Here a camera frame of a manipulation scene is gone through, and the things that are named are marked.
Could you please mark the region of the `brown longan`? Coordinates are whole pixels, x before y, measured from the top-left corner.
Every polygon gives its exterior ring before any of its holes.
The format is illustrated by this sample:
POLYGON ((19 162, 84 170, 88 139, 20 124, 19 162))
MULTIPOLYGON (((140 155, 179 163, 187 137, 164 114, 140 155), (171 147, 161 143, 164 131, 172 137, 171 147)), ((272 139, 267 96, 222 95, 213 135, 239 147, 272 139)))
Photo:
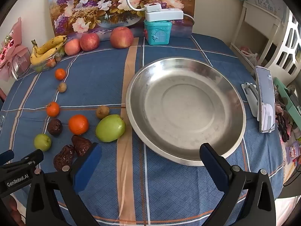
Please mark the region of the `brown longan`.
POLYGON ((58 92, 64 93, 67 90, 67 84, 61 82, 57 88, 58 92))
POLYGON ((96 109, 96 117, 103 119, 110 114, 110 108, 108 106, 98 106, 96 109))

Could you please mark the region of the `large green jujube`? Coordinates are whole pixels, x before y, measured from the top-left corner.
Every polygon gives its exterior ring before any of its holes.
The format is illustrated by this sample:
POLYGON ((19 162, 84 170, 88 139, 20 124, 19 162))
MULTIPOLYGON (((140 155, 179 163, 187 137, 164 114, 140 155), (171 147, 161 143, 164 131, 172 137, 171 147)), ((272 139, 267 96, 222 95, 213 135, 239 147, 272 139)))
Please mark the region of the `large green jujube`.
POLYGON ((95 129, 96 137, 105 143, 109 143, 120 138, 125 132, 126 124, 118 114, 108 115, 103 118, 95 129))

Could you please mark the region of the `small green jujube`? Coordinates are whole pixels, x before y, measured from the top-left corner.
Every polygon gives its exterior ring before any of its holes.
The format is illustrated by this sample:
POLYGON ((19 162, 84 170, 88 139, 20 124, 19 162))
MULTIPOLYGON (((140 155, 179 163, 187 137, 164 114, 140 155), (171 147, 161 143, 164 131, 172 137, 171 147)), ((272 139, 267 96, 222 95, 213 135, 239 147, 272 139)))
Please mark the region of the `small green jujube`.
POLYGON ((38 134, 34 138, 34 147, 40 149, 43 152, 48 151, 52 146, 52 140, 47 134, 38 134))

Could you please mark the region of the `white phone stand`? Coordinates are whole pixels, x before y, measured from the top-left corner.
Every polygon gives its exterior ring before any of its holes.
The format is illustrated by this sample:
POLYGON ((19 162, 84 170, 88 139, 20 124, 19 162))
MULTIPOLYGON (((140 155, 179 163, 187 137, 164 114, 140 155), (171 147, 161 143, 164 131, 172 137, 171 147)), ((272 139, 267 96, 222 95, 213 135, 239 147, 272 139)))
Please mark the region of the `white phone stand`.
POLYGON ((258 90, 255 84, 245 82, 241 85, 241 88, 245 94, 252 116, 257 118, 258 116, 258 90))

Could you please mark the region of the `pink flower bouquet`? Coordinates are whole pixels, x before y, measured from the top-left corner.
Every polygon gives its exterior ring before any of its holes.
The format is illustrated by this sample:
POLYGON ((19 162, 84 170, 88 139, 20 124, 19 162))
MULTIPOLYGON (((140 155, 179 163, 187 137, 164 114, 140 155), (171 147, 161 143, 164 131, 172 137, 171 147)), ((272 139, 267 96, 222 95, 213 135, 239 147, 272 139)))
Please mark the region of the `pink flower bouquet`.
POLYGON ((22 44, 21 17, 1 43, 1 80, 15 80, 25 75, 30 68, 29 49, 22 44))

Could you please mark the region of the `stemmed tangerine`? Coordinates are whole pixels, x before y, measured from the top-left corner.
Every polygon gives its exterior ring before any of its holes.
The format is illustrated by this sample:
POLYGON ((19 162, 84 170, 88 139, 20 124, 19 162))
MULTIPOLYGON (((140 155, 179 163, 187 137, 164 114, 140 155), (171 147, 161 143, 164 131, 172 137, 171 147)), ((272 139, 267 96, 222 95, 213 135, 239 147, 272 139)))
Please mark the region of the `stemmed tangerine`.
POLYGON ((57 117, 60 113, 60 106, 56 102, 50 102, 46 107, 46 112, 49 117, 57 117))

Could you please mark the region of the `far small tangerine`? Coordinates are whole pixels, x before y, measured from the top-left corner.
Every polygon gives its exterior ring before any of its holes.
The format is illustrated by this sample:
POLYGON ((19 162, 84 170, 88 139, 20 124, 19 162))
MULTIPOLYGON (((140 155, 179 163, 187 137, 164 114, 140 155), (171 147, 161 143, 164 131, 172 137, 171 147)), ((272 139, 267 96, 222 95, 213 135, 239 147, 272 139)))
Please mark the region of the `far small tangerine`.
POLYGON ((63 68, 58 68, 55 71, 55 78, 59 81, 64 80, 66 77, 66 71, 63 68))

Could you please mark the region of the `wrinkled dark date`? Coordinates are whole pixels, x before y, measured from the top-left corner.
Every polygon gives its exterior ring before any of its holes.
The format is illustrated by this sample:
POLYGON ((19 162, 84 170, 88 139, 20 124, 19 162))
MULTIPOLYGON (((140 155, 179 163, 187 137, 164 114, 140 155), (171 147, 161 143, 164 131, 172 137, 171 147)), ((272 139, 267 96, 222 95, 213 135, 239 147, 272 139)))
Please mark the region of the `wrinkled dark date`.
POLYGON ((78 157, 84 156, 84 154, 90 149, 92 146, 92 142, 89 139, 86 139, 79 135, 73 135, 71 138, 72 144, 75 148, 75 152, 78 157))

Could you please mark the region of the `round dark red date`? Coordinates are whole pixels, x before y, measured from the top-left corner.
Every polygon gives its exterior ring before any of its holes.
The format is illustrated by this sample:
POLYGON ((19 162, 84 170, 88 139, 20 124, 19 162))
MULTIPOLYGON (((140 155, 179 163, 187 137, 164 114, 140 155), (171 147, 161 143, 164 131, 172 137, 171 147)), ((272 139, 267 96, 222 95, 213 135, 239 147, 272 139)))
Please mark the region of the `round dark red date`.
POLYGON ((52 119, 47 126, 47 131, 52 135, 52 136, 59 136, 63 130, 63 125, 61 121, 57 118, 52 119))

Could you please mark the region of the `long dark date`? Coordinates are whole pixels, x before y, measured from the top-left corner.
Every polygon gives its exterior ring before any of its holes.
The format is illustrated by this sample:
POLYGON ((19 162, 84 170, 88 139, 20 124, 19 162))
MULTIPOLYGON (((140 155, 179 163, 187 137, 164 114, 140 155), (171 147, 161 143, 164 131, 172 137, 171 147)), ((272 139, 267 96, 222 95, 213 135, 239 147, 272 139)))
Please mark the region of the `long dark date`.
POLYGON ((62 170, 66 165, 70 166, 73 162, 75 149, 73 145, 65 145, 53 159, 54 168, 57 171, 62 170))

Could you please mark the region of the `flower painting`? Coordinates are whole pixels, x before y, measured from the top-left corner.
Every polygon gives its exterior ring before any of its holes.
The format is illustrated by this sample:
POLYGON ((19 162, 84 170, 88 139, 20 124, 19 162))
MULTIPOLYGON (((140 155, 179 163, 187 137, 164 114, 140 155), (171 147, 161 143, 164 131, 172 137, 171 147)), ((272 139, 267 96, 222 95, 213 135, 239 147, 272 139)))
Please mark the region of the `flower painting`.
POLYGON ((101 40, 108 40, 116 27, 128 27, 135 37, 144 36, 144 12, 147 4, 159 3, 163 9, 180 9, 182 20, 172 21, 171 35, 189 37, 192 33, 195 0, 48 0, 52 27, 56 36, 81 37, 98 33, 101 40))

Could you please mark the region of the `pale pink apple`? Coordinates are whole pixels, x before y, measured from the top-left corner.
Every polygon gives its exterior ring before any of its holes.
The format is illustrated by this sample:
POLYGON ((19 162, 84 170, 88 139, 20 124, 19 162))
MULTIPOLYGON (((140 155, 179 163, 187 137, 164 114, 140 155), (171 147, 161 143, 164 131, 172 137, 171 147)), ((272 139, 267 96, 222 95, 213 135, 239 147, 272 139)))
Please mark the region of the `pale pink apple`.
POLYGON ((80 40, 75 38, 66 43, 64 47, 65 53, 68 56, 73 56, 81 51, 80 40))

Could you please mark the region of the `white lamp base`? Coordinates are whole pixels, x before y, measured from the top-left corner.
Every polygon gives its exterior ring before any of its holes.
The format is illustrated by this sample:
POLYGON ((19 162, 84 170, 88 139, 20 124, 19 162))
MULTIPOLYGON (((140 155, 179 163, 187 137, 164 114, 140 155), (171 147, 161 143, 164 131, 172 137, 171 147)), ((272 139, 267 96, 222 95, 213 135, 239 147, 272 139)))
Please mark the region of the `white lamp base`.
POLYGON ((182 20, 184 13, 177 8, 162 8, 160 3, 146 4, 145 19, 148 22, 182 20))

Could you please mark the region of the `large orange tangerine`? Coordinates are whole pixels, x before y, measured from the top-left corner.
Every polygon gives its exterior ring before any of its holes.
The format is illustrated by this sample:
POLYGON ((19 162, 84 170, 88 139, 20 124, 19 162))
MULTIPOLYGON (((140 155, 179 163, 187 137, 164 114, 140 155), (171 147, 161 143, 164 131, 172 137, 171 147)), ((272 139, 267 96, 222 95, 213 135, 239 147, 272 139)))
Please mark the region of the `large orange tangerine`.
POLYGON ((68 121, 69 130, 75 135, 81 135, 88 131, 89 121, 81 114, 72 116, 68 121))

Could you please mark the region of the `clear glass fruit bowl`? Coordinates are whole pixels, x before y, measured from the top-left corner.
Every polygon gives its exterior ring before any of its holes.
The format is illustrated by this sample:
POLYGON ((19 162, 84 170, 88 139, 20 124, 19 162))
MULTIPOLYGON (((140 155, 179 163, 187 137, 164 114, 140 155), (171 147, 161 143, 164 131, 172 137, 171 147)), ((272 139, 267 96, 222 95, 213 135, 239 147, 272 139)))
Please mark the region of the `clear glass fruit bowl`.
POLYGON ((43 71, 52 69, 63 59, 64 55, 64 46, 57 48, 55 52, 53 50, 49 50, 40 57, 38 57, 38 54, 32 53, 30 59, 30 69, 32 69, 36 73, 41 73, 43 71))

